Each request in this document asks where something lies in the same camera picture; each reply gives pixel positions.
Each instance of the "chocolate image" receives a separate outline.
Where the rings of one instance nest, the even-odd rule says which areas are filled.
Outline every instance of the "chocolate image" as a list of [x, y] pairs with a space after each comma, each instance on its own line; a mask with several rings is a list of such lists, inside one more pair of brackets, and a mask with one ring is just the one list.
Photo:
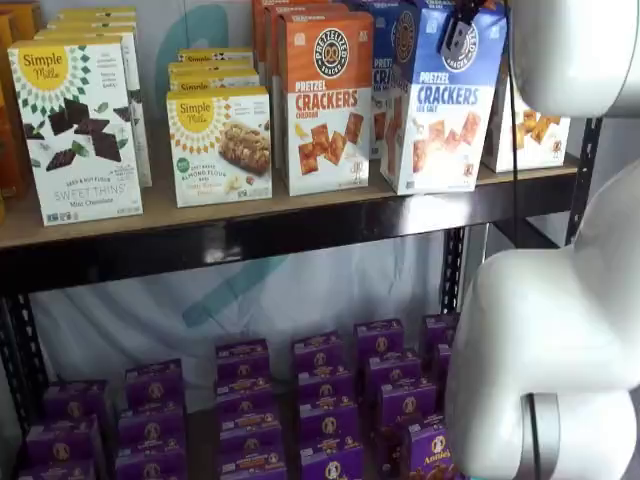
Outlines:
[[269, 139], [259, 130], [238, 122], [229, 122], [221, 132], [220, 155], [232, 165], [256, 175], [271, 168]]
[[129, 107], [118, 107], [113, 109], [113, 113], [118, 115], [125, 122], [131, 121], [131, 110]]
[[318, 157], [315, 156], [313, 142], [298, 146], [300, 154], [300, 171], [303, 175], [318, 171]]
[[62, 150], [56, 153], [49, 165], [47, 165], [47, 172], [51, 170], [57, 170], [58, 168], [68, 167], [73, 162], [73, 159], [76, 158], [76, 152], [68, 148], [67, 150]]
[[54, 135], [60, 135], [73, 128], [73, 122], [69, 120], [67, 111], [64, 109], [49, 115], [49, 124]]
[[96, 152], [96, 156], [112, 160], [114, 162], [121, 162], [120, 150], [118, 149], [118, 142], [116, 136], [112, 133], [93, 132], [91, 134], [91, 141], [93, 142], [93, 149]]
[[363, 120], [364, 117], [358, 113], [351, 112], [349, 114], [349, 120], [347, 120], [347, 128], [345, 129], [344, 136], [347, 137], [347, 140], [349, 140], [353, 144], [358, 143]]
[[313, 139], [314, 155], [326, 155], [329, 152], [329, 129], [327, 124], [323, 123], [311, 129], [311, 138]]
[[27, 140], [44, 140], [44, 136], [30, 123], [24, 124], [24, 136]]
[[344, 152], [344, 147], [347, 145], [346, 139], [344, 135], [339, 134], [338, 132], [333, 132], [331, 136], [331, 145], [329, 146], [329, 153], [326, 155], [327, 160], [329, 160], [334, 165], [338, 165], [340, 163], [340, 158], [342, 157], [342, 152]]
[[91, 135], [93, 132], [103, 131], [107, 125], [109, 125], [109, 120], [85, 118], [80, 122], [73, 133], [77, 133], [79, 135]]
[[69, 122], [74, 125], [79, 125], [82, 120], [89, 118], [89, 107], [84, 103], [65, 98], [64, 108], [67, 111]]

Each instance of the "blue cracker box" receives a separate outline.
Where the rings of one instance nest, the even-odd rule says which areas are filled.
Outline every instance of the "blue cracker box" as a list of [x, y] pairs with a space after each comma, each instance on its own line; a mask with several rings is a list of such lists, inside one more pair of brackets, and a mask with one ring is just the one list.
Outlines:
[[278, 407], [220, 416], [220, 451], [255, 450], [282, 443]]
[[443, 57], [453, 0], [403, 3], [396, 23], [381, 171], [399, 194], [475, 188], [506, 36], [504, 6], [473, 20], [457, 58]]
[[184, 436], [184, 405], [180, 402], [148, 403], [123, 410], [118, 422], [120, 445]]
[[403, 10], [400, 1], [354, 2], [356, 10], [373, 16], [373, 88], [371, 92], [371, 159], [382, 158], [384, 128], [387, 121], [389, 82], [393, 67], [394, 33], [398, 15]]

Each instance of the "pretzelized logo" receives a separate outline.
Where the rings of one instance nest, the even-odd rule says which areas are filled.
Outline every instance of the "pretzelized logo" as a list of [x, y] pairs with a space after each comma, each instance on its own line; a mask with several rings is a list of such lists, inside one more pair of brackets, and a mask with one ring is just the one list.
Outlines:
[[416, 37], [416, 25], [411, 13], [402, 12], [396, 21], [395, 30], [396, 56], [400, 63], [405, 63], [411, 56]]
[[326, 78], [337, 78], [349, 61], [349, 42], [337, 28], [327, 28], [316, 39], [313, 49], [318, 72]]

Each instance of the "cracker image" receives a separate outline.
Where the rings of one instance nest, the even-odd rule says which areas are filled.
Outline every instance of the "cracker image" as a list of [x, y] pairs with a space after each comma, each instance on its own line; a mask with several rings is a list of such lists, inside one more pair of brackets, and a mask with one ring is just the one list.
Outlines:
[[347, 120], [347, 128], [345, 129], [344, 135], [345, 137], [347, 137], [347, 140], [349, 140], [353, 144], [358, 143], [363, 120], [364, 120], [364, 117], [359, 113], [351, 112], [349, 114], [349, 120]]
[[240, 122], [228, 122], [222, 130], [220, 155], [247, 172], [264, 175], [271, 168], [269, 138]]
[[545, 117], [545, 116], [540, 117], [540, 120], [538, 120], [538, 123], [533, 129], [533, 132], [531, 132], [531, 138], [533, 138], [536, 142], [541, 144], [542, 140], [544, 140], [544, 136], [547, 134], [547, 131], [549, 130], [549, 125], [551, 125], [551, 121], [549, 120], [549, 117]]
[[531, 133], [533, 131], [533, 129], [536, 126], [536, 123], [538, 122], [538, 114], [536, 113], [535, 110], [525, 110], [523, 112], [523, 125], [524, 125], [524, 133], [525, 135], [527, 133]]
[[[358, 116], [360, 117], [360, 124], [362, 125], [362, 117], [360, 115]], [[342, 152], [344, 152], [344, 147], [346, 145], [347, 139], [345, 138], [345, 136], [334, 131], [333, 135], [331, 136], [331, 145], [329, 146], [327, 160], [329, 160], [334, 165], [338, 165], [340, 163], [340, 158], [342, 157]]]
[[376, 141], [384, 138], [384, 124], [387, 121], [387, 113], [379, 112], [373, 116], [373, 131], [376, 136]]
[[312, 128], [311, 138], [316, 157], [326, 155], [329, 152], [329, 129], [326, 123]]
[[303, 143], [298, 146], [300, 154], [300, 170], [303, 175], [318, 171], [318, 157], [315, 156], [313, 142]]
[[480, 115], [475, 112], [469, 112], [467, 119], [462, 126], [462, 132], [460, 133], [460, 139], [467, 145], [472, 145], [478, 133], [478, 127], [480, 126]]

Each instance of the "white snack box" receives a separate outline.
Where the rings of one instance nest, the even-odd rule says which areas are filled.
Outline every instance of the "white snack box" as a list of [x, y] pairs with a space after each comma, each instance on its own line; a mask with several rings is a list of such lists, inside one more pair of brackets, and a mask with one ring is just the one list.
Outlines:
[[178, 207], [271, 198], [264, 87], [169, 92]]
[[34, 40], [9, 48], [45, 225], [142, 213], [120, 42]]

